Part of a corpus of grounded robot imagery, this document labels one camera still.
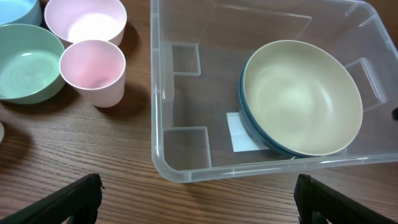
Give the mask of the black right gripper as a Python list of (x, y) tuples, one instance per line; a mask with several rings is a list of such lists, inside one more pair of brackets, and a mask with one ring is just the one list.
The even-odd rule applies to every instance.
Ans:
[(396, 120), (396, 121), (398, 120), (398, 108), (396, 108), (392, 111), (392, 118), (393, 118), (393, 120)]

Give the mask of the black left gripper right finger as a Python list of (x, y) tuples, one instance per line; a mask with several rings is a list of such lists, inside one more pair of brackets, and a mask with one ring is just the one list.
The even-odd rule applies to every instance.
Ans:
[(300, 224), (395, 224), (307, 174), (298, 176), (294, 199)]

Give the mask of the cream cup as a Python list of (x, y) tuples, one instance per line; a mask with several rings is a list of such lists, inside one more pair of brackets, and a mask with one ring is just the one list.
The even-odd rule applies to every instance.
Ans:
[(0, 143), (4, 139), (4, 134), (5, 134), (4, 125), (2, 124), (2, 122), (0, 122)]

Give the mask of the pink bowl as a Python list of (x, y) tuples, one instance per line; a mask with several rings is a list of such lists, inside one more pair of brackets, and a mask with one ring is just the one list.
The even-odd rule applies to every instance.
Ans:
[(65, 48), (84, 40), (119, 45), (127, 12), (120, 0), (50, 0), (44, 9), (44, 19)]

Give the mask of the mint green bowl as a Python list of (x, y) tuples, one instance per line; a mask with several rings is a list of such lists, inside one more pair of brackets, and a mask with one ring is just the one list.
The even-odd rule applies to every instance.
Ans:
[(1, 26), (1, 100), (29, 105), (65, 85), (59, 61), (65, 48), (50, 31), (29, 24)]

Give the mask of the white label in bin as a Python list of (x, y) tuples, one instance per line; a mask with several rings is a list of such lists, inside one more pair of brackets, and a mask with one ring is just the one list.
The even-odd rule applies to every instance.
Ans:
[(267, 146), (250, 137), (243, 126), (239, 113), (227, 113), (226, 117), (234, 152), (269, 150)]

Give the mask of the dark teal plate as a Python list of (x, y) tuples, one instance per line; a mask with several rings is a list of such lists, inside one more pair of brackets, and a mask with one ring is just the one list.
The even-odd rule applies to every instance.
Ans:
[(245, 112), (247, 113), (249, 120), (252, 122), (252, 124), (254, 125), (254, 127), (257, 129), (257, 131), (259, 132), (259, 134), (269, 143), (273, 144), (274, 146), (276, 146), (277, 148), (287, 151), (287, 152), (291, 152), (297, 155), (297, 157), (299, 158), (303, 158), (303, 157), (310, 157), (308, 155), (305, 155), (304, 153), (301, 152), (294, 152), (291, 149), (286, 148), (285, 146), (282, 146), (281, 144), (277, 143), (275, 140), (273, 140), (264, 130), (262, 130), (262, 128), (260, 127), (260, 125), (258, 124), (258, 122), (255, 120), (253, 113), (250, 111), (249, 106), (248, 106), (248, 101), (247, 98), (245, 96), (244, 93), (244, 85), (243, 85), (243, 81), (244, 81), (244, 72), (246, 70), (246, 66), (247, 63), (244, 65), (240, 77), (239, 77), (239, 84), (238, 84), (238, 94), (239, 94), (239, 105), (243, 105), (243, 108), (245, 110)]
[(241, 120), (241, 122), (243, 124), (243, 127), (244, 127), (245, 131), (247, 132), (247, 135), (249, 136), (249, 139), (254, 143), (254, 145), (258, 149), (270, 149), (270, 150), (272, 150), (274, 152), (278, 152), (278, 153), (283, 154), (284, 156), (287, 156), (287, 157), (297, 157), (296, 154), (281, 150), (281, 149), (277, 148), (276, 146), (274, 146), (273, 144), (267, 142), (259, 134), (257, 129), (254, 127), (252, 122), (249, 120), (249, 117), (248, 117), (247, 113), (245, 112), (245, 110), (243, 108), (243, 105), (239, 106), (239, 117), (240, 117), (240, 120)]

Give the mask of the pink cup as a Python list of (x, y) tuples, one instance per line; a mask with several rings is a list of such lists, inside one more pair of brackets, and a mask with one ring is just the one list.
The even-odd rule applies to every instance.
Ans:
[(109, 108), (124, 95), (126, 58), (107, 41), (84, 40), (69, 46), (60, 57), (62, 78), (92, 105)]

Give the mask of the clear plastic storage bin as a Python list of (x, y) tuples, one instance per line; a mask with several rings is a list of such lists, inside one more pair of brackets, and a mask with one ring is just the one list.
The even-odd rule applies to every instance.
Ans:
[[(152, 160), (172, 182), (189, 183), (397, 160), (397, 49), (364, 1), (152, 1)], [(338, 59), (363, 99), (358, 137), (325, 157), (272, 150), (234, 152), (227, 113), (259, 47), (308, 42)]]

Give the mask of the cream plate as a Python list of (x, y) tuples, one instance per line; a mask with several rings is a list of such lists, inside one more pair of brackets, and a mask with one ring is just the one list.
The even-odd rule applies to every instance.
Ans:
[(294, 152), (327, 156), (349, 146), (363, 121), (358, 87), (326, 51), (278, 40), (247, 61), (244, 93), (262, 130)]

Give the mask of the light blue bowl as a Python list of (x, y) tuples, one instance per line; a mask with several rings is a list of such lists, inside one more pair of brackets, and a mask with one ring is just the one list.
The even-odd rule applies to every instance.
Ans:
[(1, 25), (31, 24), (39, 26), (43, 14), (39, 0), (1, 0)]

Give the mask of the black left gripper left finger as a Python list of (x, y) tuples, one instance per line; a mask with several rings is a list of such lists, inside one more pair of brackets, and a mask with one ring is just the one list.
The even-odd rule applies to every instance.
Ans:
[(95, 224), (102, 201), (99, 174), (88, 174), (45, 198), (9, 215), (1, 224)]

